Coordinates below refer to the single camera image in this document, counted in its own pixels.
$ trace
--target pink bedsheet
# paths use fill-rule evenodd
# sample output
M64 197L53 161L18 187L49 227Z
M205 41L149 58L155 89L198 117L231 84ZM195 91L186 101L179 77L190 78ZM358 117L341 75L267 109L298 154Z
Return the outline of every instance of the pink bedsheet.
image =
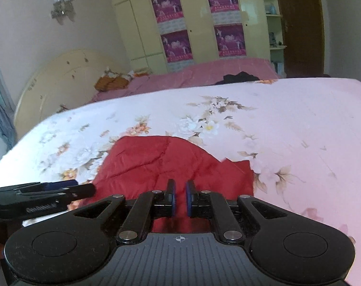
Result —
M261 80L279 78L266 59L217 60L189 66L176 73L135 78L127 89L98 92L90 103L165 89L209 86L223 80L226 74L235 75L242 71Z

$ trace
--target bed headboard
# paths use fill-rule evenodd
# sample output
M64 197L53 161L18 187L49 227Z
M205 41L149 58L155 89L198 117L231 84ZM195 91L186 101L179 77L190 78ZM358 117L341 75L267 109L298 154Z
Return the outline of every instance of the bed headboard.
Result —
M68 109L89 102L94 84L109 67L126 72L99 52L79 49L62 54L38 70L28 81L16 108L14 125L19 140L63 104Z

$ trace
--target wooden door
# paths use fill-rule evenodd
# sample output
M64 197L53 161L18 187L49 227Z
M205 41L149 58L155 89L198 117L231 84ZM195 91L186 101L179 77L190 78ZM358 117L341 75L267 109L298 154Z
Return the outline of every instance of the wooden door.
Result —
M319 77L324 72L321 0L278 0L284 24L288 77Z

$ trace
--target red cloth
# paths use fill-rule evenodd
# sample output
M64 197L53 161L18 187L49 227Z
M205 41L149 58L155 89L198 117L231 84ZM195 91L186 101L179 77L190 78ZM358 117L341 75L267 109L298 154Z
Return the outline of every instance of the red cloth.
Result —
M176 137L125 136L113 146L94 179L95 196L83 204L112 194L134 199L146 191L165 190L169 179L175 180L175 218L156 220L153 232L208 231L206 220L187 217L186 182L190 179L197 190L219 192L226 199L253 195L253 172L247 160L220 162L202 148Z

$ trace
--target crosshair logo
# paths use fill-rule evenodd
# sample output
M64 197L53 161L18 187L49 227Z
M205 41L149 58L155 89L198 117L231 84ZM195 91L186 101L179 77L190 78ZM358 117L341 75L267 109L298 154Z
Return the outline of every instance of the crosshair logo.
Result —
M187 240L184 236L177 236L176 238L175 238L175 240L177 240L178 242L183 242L184 240Z

